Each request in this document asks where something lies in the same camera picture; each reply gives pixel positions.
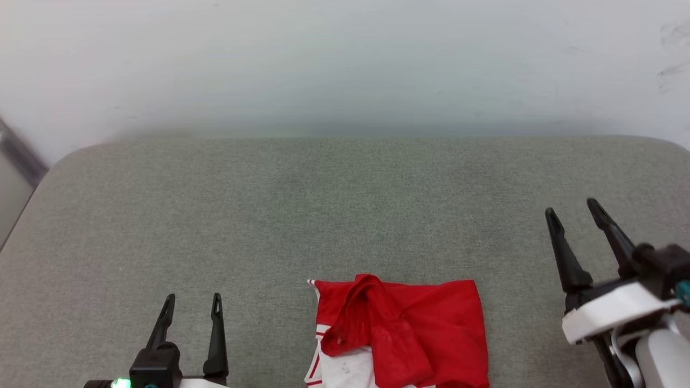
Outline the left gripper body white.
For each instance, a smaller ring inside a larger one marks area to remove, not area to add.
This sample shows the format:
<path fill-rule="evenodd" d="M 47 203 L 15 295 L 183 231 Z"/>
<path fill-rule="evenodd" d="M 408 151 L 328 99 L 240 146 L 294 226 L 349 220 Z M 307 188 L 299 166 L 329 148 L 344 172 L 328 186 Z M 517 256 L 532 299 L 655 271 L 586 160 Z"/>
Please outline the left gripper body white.
<path fill-rule="evenodd" d="M 180 350 L 172 342 L 137 354 L 129 376 L 89 380 L 83 388 L 228 388 L 226 378 L 185 377 L 179 366 Z"/>

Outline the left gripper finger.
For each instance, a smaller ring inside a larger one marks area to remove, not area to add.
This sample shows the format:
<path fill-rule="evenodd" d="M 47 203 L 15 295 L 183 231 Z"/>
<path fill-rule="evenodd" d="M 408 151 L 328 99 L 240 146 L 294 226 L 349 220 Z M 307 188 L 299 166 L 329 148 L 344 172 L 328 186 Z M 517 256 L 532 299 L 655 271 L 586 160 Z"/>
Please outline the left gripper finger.
<path fill-rule="evenodd" d="M 167 331 L 173 321 L 175 309 L 175 293 L 170 293 L 163 303 L 162 309 L 158 314 L 157 321 L 154 324 L 152 333 L 149 336 L 146 344 L 147 350 L 157 349 L 160 345 L 166 342 Z"/>
<path fill-rule="evenodd" d="M 204 378 L 227 378 L 229 364 L 227 363 L 226 330 L 222 297 L 219 293 L 214 293 L 210 317 L 212 329 L 209 354 L 203 368 Z"/>

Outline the red and white garment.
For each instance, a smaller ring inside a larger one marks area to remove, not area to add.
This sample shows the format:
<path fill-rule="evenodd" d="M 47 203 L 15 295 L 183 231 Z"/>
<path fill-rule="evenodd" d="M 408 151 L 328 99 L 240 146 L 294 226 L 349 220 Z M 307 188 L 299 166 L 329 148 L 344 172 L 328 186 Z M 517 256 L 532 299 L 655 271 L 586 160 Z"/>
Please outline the red and white garment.
<path fill-rule="evenodd" d="M 306 388 L 490 388 L 473 280 L 438 285 L 310 279 L 317 345 Z"/>

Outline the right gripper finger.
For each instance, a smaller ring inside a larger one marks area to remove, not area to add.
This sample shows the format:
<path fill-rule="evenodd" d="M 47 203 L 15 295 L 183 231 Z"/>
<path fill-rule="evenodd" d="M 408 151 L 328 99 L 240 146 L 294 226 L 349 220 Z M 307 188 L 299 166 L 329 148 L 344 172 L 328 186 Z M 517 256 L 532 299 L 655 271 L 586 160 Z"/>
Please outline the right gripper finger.
<path fill-rule="evenodd" d="M 571 294 L 591 289 L 593 278 L 579 264 L 565 237 L 564 226 L 554 209 L 547 208 L 544 215 L 563 292 Z"/>
<path fill-rule="evenodd" d="M 618 263 L 618 275 L 622 279 L 636 277 L 638 272 L 633 263 L 633 251 L 635 245 L 630 238 L 619 228 L 618 224 L 606 212 L 603 206 L 594 197 L 589 197 L 586 204 L 596 223 L 597 228 L 604 232 L 606 239 L 614 253 Z"/>

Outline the dark grey wall trim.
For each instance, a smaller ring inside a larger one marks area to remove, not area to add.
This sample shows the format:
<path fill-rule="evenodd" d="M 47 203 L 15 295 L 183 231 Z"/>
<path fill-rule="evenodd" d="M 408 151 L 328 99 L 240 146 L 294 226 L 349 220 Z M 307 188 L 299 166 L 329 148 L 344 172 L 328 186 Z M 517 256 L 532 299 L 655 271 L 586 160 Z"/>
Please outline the dark grey wall trim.
<path fill-rule="evenodd" d="M 0 153 L 3 153 L 35 190 L 49 169 L 0 119 Z"/>

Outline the grey fabric sofa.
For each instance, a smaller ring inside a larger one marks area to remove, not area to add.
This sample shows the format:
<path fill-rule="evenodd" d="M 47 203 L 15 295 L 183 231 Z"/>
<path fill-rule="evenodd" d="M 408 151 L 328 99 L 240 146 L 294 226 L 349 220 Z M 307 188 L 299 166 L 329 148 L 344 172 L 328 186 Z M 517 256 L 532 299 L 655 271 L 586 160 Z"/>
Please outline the grey fabric sofa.
<path fill-rule="evenodd" d="M 222 296 L 234 388 L 304 388 L 308 279 L 473 279 L 491 388 L 607 386 L 561 330 L 546 208 L 596 281 L 618 267 L 586 200 L 634 243 L 690 250 L 690 151 L 642 137 L 149 140 L 59 160 L 0 251 L 0 388 L 125 376 L 170 293 L 183 373 Z"/>

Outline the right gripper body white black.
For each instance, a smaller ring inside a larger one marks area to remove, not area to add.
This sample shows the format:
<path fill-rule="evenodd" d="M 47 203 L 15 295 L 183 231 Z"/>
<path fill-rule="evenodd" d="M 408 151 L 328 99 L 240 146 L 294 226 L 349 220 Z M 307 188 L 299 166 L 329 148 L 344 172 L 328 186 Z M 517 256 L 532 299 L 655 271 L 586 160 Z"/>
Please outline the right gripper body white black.
<path fill-rule="evenodd" d="M 662 311 L 690 309 L 680 295 L 690 282 L 690 252 L 679 245 L 655 249 L 642 244 L 634 248 L 631 262 L 636 265 L 634 280 L 565 314 L 562 329 L 570 344 Z"/>

